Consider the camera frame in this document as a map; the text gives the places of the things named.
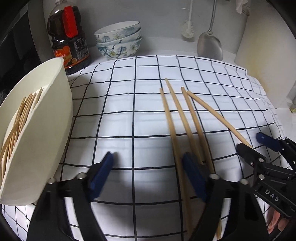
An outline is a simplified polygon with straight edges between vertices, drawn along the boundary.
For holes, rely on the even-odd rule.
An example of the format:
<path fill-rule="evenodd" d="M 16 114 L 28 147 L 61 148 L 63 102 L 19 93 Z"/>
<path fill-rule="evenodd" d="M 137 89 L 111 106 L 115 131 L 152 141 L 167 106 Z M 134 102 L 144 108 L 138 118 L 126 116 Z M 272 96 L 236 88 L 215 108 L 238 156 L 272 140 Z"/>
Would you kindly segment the right hand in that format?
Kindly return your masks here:
<path fill-rule="evenodd" d="M 267 230 L 269 234 L 271 234 L 275 228 L 282 232 L 287 226 L 288 222 L 289 220 L 281 217 L 281 214 L 277 212 L 274 208 L 271 207 L 269 209 L 267 221 Z"/>

